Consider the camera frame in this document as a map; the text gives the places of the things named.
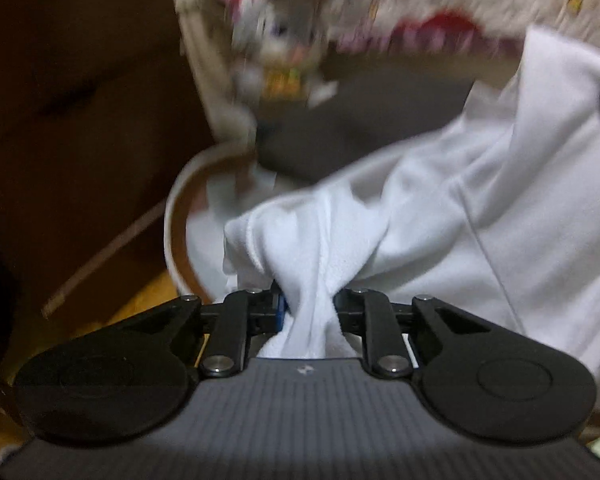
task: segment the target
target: wooden floor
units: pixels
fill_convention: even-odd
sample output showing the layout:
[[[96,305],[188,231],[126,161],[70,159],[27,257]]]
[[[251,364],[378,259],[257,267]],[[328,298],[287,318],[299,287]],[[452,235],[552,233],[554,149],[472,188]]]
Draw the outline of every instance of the wooden floor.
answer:
[[[176,288],[166,270],[149,282],[135,297],[120,309],[105,324],[111,324],[143,312],[152,306],[176,297]],[[72,333],[64,333],[53,320],[44,319],[39,312],[18,312],[10,347],[0,367],[1,376],[11,382],[19,368],[33,355],[58,344],[70,337],[83,335],[101,328],[100,324],[78,327]],[[0,449],[7,444],[20,444],[27,434],[7,415],[0,412]]]

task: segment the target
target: black circular pad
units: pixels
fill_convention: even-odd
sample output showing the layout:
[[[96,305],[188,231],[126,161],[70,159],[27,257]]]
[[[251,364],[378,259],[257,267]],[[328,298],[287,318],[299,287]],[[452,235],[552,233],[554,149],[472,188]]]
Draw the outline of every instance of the black circular pad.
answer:
[[[184,364],[154,336],[96,332],[48,350],[16,376],[16,402],[42,438],[99,444],[142,433],[182,404]]]
[[[576,359],[502,329],[446,340],[424,369],[422,391],[459,430],[521,445],[577,432],[596,400]]]
[[[501,399],[537,399],[551,387],[551,374],[539,364],[524,359],[498,359],[478,370],[482,389]]]

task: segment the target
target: wooden cabinet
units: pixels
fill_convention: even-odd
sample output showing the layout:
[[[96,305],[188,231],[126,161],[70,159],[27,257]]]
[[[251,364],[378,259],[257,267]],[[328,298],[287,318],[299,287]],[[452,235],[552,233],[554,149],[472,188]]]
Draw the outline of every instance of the wooden cabinet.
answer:
[[[171,0],[0,0],[0,258],[27,302],[45,304],[211,143]],[[144,242],[155,269],[160,229]],[[90,298],[118,295],[100,281]]]

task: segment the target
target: blue component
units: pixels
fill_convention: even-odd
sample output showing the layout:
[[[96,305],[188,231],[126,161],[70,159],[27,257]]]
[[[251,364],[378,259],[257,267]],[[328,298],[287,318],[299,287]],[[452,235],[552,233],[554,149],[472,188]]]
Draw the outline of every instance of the blue component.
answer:
[[[289,308],[283,294],[278,295],[278,309],[276,310],[276,332],[280,332],[285,323],[285,312]]]

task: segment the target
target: white cloth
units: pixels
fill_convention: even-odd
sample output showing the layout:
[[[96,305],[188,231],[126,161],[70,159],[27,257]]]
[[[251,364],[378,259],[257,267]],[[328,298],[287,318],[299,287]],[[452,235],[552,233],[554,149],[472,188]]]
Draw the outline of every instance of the white cloth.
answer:
[[[429,293],[600,370],[600,51],[532,28],[500,93],[313,190],[229,222],[239,286],[276,279],[290,307],[264,356],[350,352],[332,295],[354,282]]]

